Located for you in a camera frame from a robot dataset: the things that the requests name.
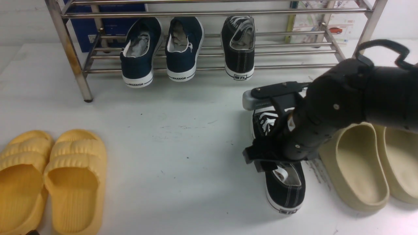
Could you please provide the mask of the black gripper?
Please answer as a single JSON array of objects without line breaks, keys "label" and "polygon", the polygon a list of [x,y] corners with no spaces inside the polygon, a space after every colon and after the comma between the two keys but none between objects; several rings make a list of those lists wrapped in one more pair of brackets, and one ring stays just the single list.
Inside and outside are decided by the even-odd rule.
[{"label": "black gripper", "polygon": [[276,169],[280,163],[296,163],[316,156],[319,146],[351,124],[350,105],[327,95],[269,97],[261,107],[278,115],[273,129],[256,137],[243,156],[258,172]]}]

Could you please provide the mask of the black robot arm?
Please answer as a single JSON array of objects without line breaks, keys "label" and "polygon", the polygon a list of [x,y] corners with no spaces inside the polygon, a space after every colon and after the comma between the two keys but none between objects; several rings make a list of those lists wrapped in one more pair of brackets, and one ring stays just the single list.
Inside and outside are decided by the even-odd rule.
[{"label": "black robot arm", "polygon": [[379,67],[350,58],[313,82],[282,82],[243,94],[246,110],[273,106],[278,119],[245,148],[258,172],[313,159],[337,131],[368,122],[417,132],[417,65]]}]

